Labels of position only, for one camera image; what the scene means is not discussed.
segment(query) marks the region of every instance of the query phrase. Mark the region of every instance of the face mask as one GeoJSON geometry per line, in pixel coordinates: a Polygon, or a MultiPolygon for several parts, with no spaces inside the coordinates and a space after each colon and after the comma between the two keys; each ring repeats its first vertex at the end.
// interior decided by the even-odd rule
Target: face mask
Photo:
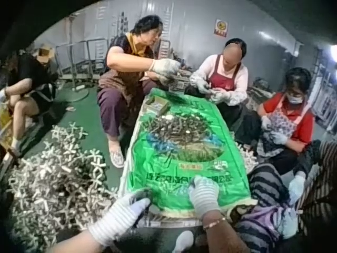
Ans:
{"type": "Polygon", "coordinates": [[[303,98],[302,97],[296,97],[296,96],[291,96],[288,93],[286,94],[286,97],[288,98],[289,103],[291,104],[301,104],[303,103],[303,98]]]}

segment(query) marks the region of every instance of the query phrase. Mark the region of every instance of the gloved hand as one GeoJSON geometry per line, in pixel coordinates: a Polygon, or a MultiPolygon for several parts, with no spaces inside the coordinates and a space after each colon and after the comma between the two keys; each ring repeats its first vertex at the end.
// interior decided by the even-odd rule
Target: gloved hand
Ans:
{"type": "Polygon", "coordinates": [[[157,74],[157,78],[160,81],[160,83],[163,84],[164,86],[168,86],[168,84],[173,82],[173,79],[167,78],[166,76],[163,76],[163,75],[157,74]]]}
{"type": "Polygon", "coordinates": [[[294,205],[304,193],[305,174],[298,172],[289,184],[289,204],[294,205]]]}
{"type": "Polygon", "coordinates": [[[89,226],[89,232],[103,246],[109,246],[135,224],[150,205],[146,189],[140,189],[118,199],[102,219],[89,226]]]}
{"type": "Polygon", "coordinates": [[[190,76],[191,86],[197,88],[202,94],[210,94],[210,84],[206,81],[206,76],[201,72],[194,72],[190,76]]]}
{"type": "Polygon", "coordinates": [[[288,137],[285,136],[283,133],[272,131],[270,135],[275,144],[285,145],[288,141],[288,137]]]}
{"type": "Polygon", "coordinates": [[[180,62],[172,59],[153,60],[149,71],[153,71],[159,75],[171,76],[177,74],[180,66],[180,62]]]}
{"type": "Polygon", "coordinates": [[[214,104],[220,104],[231,97],[230,93],[222,88],[211,89],[211,94],[210,101],[214,104]]]}
{"type": "Polygon", "coordinates": [[[219,186],[213,180],[202,176],[195,176],[192,179],[189,196],[198,218],[202,219],[209,211],[220,210],[218,195],[219,186]]]}
{"type": "Polygon", "coordinates": [[[0,90],[0,103],[4,103],[6,101],[7,97],[5,94],[5,88],[0,90]]]}
{"type": "Polygon", "coordinates": [[[261,117],[261,121],[262,121],[261,128],[264,131],[269,131],[270,128],[272,127],[272,122],[270,121],[270,119],[268,118],[268,116],[267,115],[262,116],[261,117]]]}
{"type": "Polygon", "coordinates": [[[280,208],[272,216],[273,225],[283,239],[294,236],[299,226],[299,220],[294,208],[280,208]]]}

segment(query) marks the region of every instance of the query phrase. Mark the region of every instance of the black shorts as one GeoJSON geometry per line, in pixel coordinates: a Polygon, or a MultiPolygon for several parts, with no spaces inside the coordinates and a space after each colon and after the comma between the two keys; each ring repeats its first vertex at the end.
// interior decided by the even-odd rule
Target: black shorts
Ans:
{"type": "Polygon", "coordinates": [[[43,84],[32,91],[29,96],[36,102],[39,114],[49,110],[56,96],[54,84],[43,84]]]}

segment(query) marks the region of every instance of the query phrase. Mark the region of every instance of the sign on wall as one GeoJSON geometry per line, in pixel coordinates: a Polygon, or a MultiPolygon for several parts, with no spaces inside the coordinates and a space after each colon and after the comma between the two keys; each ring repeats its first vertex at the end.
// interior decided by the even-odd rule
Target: sign on wall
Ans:
{"type": "Polygon", "coordinates": [[[215,21],[215,29],[214,34],[219,35],[221,37],[227,37],[228,23],[222,20],[215,21]]]}

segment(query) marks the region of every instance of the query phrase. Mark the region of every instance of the pile of white plastic parts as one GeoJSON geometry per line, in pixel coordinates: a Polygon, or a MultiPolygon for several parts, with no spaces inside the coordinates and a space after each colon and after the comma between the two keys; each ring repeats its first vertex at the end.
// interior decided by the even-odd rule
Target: pile of white plastic parts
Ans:
{"type": "Polygon", "coordinates": [[[54,126],[44,151],[22,159],[11,173],[13,234],[28,252],[45,252],[60,229],[85,229],[116,198],[117,189],[103,185],[106,164],[100,152],[80,148],[86,135],[75,123],[54,126]]]}

